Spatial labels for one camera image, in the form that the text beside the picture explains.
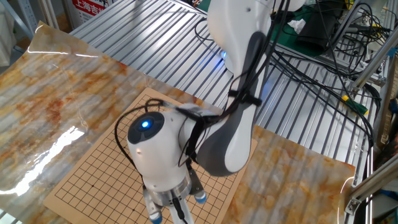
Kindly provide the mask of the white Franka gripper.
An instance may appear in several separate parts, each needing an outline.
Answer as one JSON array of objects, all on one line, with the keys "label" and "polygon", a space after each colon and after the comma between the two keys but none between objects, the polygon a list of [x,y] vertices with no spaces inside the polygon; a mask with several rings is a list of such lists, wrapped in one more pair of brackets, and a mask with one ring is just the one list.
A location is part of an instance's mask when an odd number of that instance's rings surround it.
[{"label": "white Franka gripper", "polygon": [[169,207],[170,215],[173,224],[194,224],[192,214],[190,213],[187,205],[187,200],[182,199],[177,206],[172,205]]}]

